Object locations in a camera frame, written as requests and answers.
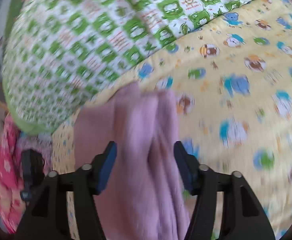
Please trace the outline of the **purple knit sweater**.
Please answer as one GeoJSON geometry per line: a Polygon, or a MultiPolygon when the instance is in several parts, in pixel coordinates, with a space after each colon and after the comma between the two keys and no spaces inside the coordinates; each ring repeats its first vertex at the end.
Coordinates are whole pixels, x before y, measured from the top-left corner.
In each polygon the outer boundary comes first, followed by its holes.
{"type": "Polygon", "coordinates": [[[74,124],[77,168],[110,141],[117,157],[95,197],[107,239],[183,239],[189,226],[173,145],[178,139],[172,90],[142,92],[136,83],[103,105],[84,107],[74,124]]]}

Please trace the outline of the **pink floral clothing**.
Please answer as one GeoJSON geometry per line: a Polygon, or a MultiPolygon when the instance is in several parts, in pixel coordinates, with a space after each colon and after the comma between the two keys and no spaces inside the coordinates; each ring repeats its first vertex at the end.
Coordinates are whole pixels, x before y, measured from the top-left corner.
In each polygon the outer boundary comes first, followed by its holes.
{"type": "Polygon", "coordinates": [[[44,174],[52,169],[52,138],[49,134],[27,135],[7,115],[0,134],[0,218],[9,233],[15,233],[26,204],[21,200],[24,188],[21,154],[34,150],[43,156],[44,174]]]}

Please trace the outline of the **green white patterned quilt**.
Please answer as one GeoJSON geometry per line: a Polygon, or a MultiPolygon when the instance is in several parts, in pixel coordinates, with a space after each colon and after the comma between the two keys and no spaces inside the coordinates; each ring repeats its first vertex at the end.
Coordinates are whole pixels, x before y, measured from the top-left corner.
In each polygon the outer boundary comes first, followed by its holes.
{"type": "Polygon", "coordinates": [[[53,132],[156,51],[250,1],[29,0],[5,48],[9,113],[23,132],[53,132]]]}

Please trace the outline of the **yellow bear print bedsheet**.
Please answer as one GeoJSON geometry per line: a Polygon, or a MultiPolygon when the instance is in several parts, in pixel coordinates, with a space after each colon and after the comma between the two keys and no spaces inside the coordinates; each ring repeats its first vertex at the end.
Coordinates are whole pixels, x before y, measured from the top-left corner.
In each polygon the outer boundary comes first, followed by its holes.
{"type": "Polygon", "coordinates": [[[176,94],[186,150],[215,171],[241,171],[280,239],[292,225],[292,0],[254,0],[151,55],[102,89],[136,81],[176,94]]]}

